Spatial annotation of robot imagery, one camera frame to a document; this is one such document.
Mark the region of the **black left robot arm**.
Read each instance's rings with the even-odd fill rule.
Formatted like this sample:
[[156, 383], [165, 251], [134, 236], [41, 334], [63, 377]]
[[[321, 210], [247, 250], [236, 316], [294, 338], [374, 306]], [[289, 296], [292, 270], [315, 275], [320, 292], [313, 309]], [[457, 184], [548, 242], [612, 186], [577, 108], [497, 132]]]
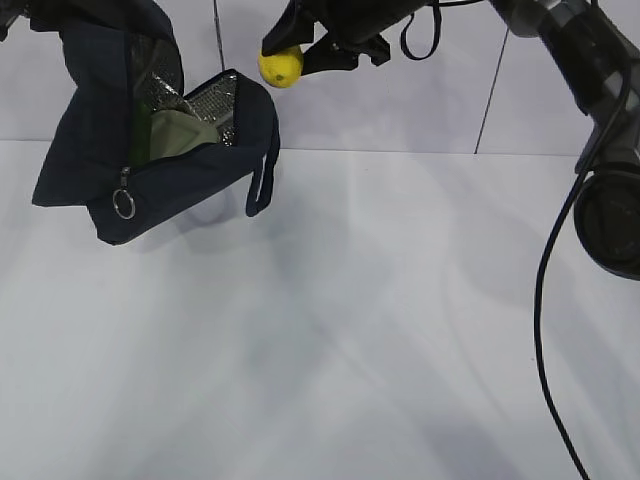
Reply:
[[20, 17], [30, 18], [36, 1], [0, 0], [0, 41], [4, 42], [9, 30]]

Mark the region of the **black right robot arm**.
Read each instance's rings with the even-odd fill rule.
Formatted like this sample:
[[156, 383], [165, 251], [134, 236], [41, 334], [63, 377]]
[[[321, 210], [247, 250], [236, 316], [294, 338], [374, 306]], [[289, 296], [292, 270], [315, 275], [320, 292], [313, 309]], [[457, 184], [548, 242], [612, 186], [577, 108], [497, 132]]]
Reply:
[[[352, 71], [360, 55], [390, 59], [383, 31], [409, 27], [429, 8], [437, 47], [446, 1], [290, 1], [262, 40], [263, 56], [308, 45], [305, 75]], [[639, 277], [639, 50], [595, 1], [494, 1], [492, 8], [521, 38], [544, 44], [593, 131], [575, 167], [569, 204], [577, 237], [602, 269]]]

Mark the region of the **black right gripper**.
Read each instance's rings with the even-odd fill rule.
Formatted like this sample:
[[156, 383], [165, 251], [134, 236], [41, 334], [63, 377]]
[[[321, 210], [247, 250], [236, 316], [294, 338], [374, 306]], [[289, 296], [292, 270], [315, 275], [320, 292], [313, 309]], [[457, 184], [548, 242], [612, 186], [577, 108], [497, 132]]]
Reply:
[[381, 33], [414, 12], [414, 1], [290, 0], [263, 38], [261, 53], [275, 55], [312, 43], [314, 25], [319, 22], [327, 32], [304, 52], [303, 76], [353, 71], [361, 55], [368, 56], [373, 65], [382, 65], [390, 60], [390, 46]]

